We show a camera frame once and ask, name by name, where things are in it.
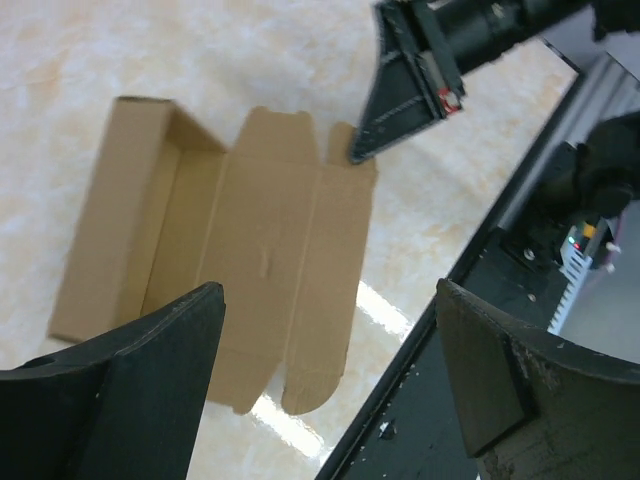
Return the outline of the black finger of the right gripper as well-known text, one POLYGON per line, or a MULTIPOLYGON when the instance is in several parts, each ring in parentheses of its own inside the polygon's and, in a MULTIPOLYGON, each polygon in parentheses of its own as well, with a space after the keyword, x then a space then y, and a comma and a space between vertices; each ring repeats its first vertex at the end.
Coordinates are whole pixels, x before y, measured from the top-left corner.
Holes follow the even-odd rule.
POLYGON ((381 1, 374 6, 378 60, 349 150, 353 164, 373 158, 445 116, 433 70, 424 58, 428 43, 411 18, 414 5, 381 1))

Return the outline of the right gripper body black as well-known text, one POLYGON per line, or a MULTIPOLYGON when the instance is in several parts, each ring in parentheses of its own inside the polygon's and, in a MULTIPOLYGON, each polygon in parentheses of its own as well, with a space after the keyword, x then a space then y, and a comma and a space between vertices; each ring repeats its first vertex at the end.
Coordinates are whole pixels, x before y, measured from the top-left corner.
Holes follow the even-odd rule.
POLYGON ((453 52, 426 1, 410 1, 408 22, 413 50, 408 54, 410 78, 429 118, 446 118, 462 108, 465 95, 453 52))

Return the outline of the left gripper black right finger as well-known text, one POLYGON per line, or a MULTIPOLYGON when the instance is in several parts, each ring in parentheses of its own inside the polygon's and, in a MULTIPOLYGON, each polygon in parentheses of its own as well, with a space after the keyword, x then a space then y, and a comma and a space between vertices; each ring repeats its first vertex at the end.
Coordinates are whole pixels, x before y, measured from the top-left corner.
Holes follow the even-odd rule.
POLYGON ((515 318, 448 279, 437 329, 485 479, 636 479, 639 367, 515 318))

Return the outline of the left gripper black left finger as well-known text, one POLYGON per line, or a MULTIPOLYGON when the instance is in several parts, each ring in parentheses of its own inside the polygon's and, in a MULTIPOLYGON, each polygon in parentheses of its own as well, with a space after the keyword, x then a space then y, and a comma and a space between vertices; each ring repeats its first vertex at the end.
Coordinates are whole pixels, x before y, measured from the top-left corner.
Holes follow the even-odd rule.
POLYGON ((205 283, 1 374, 5 479, 186 477, 225 315, 205 283))

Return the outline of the brown cardboard paper box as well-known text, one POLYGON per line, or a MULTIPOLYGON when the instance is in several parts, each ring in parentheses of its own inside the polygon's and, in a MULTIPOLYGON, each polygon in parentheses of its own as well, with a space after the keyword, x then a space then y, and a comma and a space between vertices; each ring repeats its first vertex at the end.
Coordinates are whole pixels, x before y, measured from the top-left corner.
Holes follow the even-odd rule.
POLYGON ((310 114, 252 109, 224 146, 178 103, 120 96, 53 314, 81 342, 198 285, 224 289, 208 391, 249 412, 278 369, 282 409, 309 413, 343 376, 377 181, 336 123, 320 154, 310 114))

